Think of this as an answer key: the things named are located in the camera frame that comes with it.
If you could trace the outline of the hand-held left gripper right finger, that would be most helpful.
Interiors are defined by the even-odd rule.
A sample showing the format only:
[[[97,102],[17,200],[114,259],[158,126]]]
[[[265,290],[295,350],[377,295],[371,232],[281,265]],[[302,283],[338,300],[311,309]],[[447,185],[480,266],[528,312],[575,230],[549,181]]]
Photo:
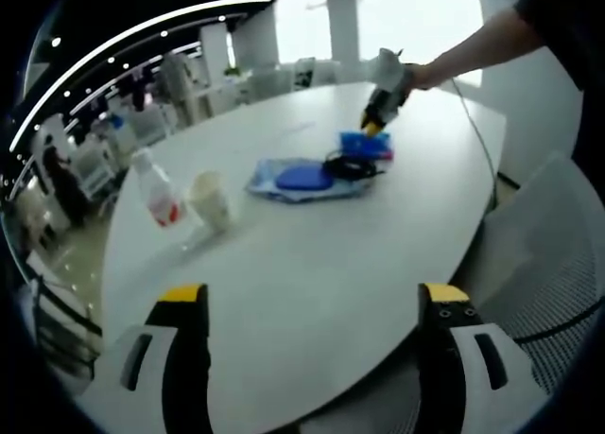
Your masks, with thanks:
[[[418,289],[418,433],[516,433],[544,404],[524,350],[455,286]]]

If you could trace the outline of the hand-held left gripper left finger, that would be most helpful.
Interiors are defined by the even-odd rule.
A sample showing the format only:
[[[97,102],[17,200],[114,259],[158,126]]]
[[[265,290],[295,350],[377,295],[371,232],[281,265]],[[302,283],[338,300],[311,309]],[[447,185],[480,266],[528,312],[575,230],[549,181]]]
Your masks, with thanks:
[[[95,362],[80,408],[104,433],[208,433],[205,285],[168,290]]]

